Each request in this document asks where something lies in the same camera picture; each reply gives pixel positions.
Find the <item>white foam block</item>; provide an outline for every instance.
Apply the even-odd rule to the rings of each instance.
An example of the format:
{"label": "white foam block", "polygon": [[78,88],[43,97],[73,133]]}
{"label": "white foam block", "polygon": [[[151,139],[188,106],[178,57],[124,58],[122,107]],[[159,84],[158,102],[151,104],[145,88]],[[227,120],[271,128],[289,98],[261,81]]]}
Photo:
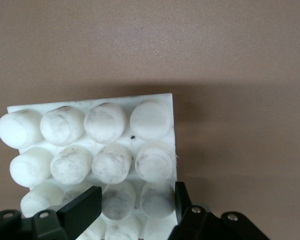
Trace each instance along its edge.
{"label": "white foam block", "polygon": [[[60,195],[58,201],[49,198],[40,198],[43,204],[33,201],[32,205],[37,207],[32,208],[31,214],[42,208],[59,209],[82,193],[75,189],[81,184],[102,186],[104,199],[107,199],[106,184],[107,189],[111,189],[113,184],[128,183],[134,189],[135,197],[128,188],[123,191],[124,194],[122,192],[123,196],[132,199],[132,203],[127,204],[127,201],[128,211],[121,216],[117,214],[116,218],[126,220],[135,217],[140,223],[138,237],[143,238],[148,219],[146,207],[142,210],[140,206],[145,183],[174,185],[177,180],[172,94],[30,104],[7,109],[7,116],[0,120],[1,139],[17,148],[21,155],[31,149],[36,153],[35,149],[41,148],[53,156],[50,163],[52,175],[42,183],[34,180],[29,186],[30,195],[37,187],[45,189],[41,185],[46,183],[61,190],[61,193],[56,191],[56,196]],[[17,175],[26,176],[27,170],[24,169],[19,167]],[[15,176],[13,178],[22,185],[30,185],[32,181],[30,177],[26,178],[28,183],[22,183]],[[29,204],[25,202],[28,198],[25,197],[21,203],[21,209],[27,216],[30,207],[27,208]],[[112,209],[103,204],[101,218],[106,229],[119,221],[110,219],[113,218],[111,211],[119,205],[115,203]]]}

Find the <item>bolt head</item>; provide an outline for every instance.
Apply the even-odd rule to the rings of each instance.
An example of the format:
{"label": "bolt head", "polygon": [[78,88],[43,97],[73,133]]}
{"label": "bolt head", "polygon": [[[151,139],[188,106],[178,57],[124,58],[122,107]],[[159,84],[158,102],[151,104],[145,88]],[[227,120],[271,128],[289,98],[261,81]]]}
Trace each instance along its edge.
{"label": "bolt head", "polygon": [[199,214],[199,213],[201,213],[201,208],[200,207],[198,207],[198,206],[194,206],[194,207],[192,207],[192,212],[193,213],[195,213],[195,214]]}
{"label": "bolt head", "polygon": [[234,215],[233,213],[230,213],[227,217],[231,221],[238,221],[238,217],[236,215]]}

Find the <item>dirty white cylinder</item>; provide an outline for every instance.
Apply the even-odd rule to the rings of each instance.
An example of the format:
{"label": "dirty white cylinder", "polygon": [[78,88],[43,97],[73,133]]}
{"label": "dirty white cylinder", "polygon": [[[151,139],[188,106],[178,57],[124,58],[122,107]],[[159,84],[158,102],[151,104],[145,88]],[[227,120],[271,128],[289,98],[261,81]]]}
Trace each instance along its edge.
{"label": "dirty white cylinder", "polygon": [[81,183],[91,170],[92,155],[78,145],[71,145],[56,155],[50,164],[51,174],[64,185]]}
{"label": "dirty white cylinder", "polygon": [[63,191],[50,182],[43,182],[30,190],[21,200],[21,212],[26,218],[62,203]]}
{"label": "dirty white cylinder", "polygon": [[0,138],[13,149],[24,149],[40,141],[42,115],[32,109],[8,113],[0,118]]}
{"label": "dirty white cylinder", "polygon": [[162,219],[149,217],[144,226],[143,239],[166,240],[177,224],[177,218],[174,214]]}
{"label": "dirty white cylinder", "polygon": [[137,137],[145,141],[157,141],[167,135],[171,126],[171,114],[159,100],[146,100],[131,113],[130,126]]}
{"label": "dirty white cylinder", "polygon": [[168,183],[146,183],[141,192],[140,208],[154,219],[162,219],[175,210],[175,192]]}
{"label": "dirty white cylinder", "polygon": [[134,166],[146,182],[164,182],[173,172],[175,155],[163,142],[147,142],[140,148]]}
{"label": "dirty white cylinder", "polygon": [[122,107],[114,103],[103,103],[92,108],[85,116],[84,129],[95,142],[110,144],[120,138],[127,121]]}
{"label": "dirty white cylinder", "polygon": [[33,147],[16,156],[10,163],[12,179],[19,185],[32,188],[50,176],[53,155],[44,148]]}
{"label": "dirty white cylinder", "polygon": [[140,227],[139,220],[133,215],[124,220],[112,221],[105,231],[104,240],[138,240]]}
{"label": "dirty white cylinder", "polygon": [[102,213],[111,220],[126,219],[134,210],[136,196],[136,190],[126,181],[107,185],[102,193]]}
{"label": "dirty white cylinder", "polygon": [[105,223],[97,218],[76,240],[101,240],[105,232]]}
{"label": "dirty white cylinder", "polygon": [[105,184],[119,184],[129,173],[132,156],[121,144],[105,146],[92,161],[93,174]]}
{"label": "dirty white cylinder", "polygon": [[73,106],[62,106],[43,115],[40,130],[43,137],[55,146],[67,146],[84,132],[85,115]]}

